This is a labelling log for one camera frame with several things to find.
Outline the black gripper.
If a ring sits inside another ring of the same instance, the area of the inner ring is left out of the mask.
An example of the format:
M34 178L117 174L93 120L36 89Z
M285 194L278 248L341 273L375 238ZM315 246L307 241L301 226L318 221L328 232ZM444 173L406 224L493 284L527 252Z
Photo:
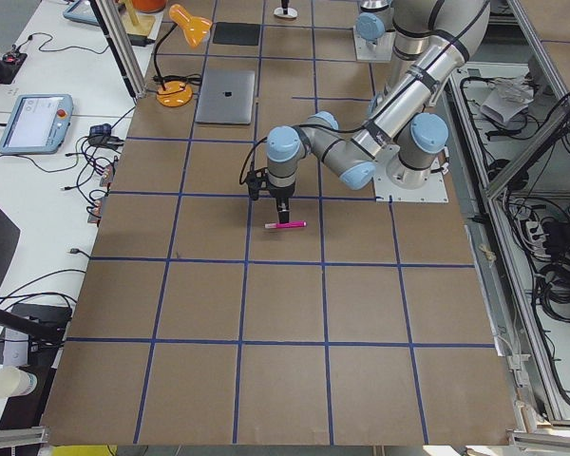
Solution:
M295 193L295 184L280 187L272 183L268 183L267 189L269 194L275 199L276 210L278 211L278 222L284 223L290 220L290 203L289 199Z
M274 9L273 15L279 19L296 19L298 11L290 6L289 0L280 0L280 6Z

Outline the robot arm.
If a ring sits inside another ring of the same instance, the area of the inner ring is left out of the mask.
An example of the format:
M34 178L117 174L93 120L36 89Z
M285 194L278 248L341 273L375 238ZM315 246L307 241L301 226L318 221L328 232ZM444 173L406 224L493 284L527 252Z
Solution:
M390 180L418 188L445 146L447 126L425 112L450 74L465 64L485 36L487 1L395 1L395 38L389 82L377 94L368 118L342 138L333 115L321 111L298 125L278 126L267 137L267 166L261 182L275 198L278 220L290 220L299 162L313 154L350 189L374 176L377 163L389 158Z
M382 38L392 25L391 1L362 1L354 30L366 42L375 43ZM285 20L297 18L297 10L287 0L281 0L280 6L274 9L274 17Z

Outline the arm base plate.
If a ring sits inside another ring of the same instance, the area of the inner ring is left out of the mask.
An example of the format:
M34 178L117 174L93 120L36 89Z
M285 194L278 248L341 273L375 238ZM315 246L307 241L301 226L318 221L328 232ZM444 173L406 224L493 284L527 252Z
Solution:
M405 167L399 154L388 153L376 165L373 177L375 199L378 202L448 203L445 175L439 159L447 148L432 154L430 168L412 170Z
M358 62L388 63L391 60L394 38L394 32L386 32L376 41L368 41L354 31L356 60Z

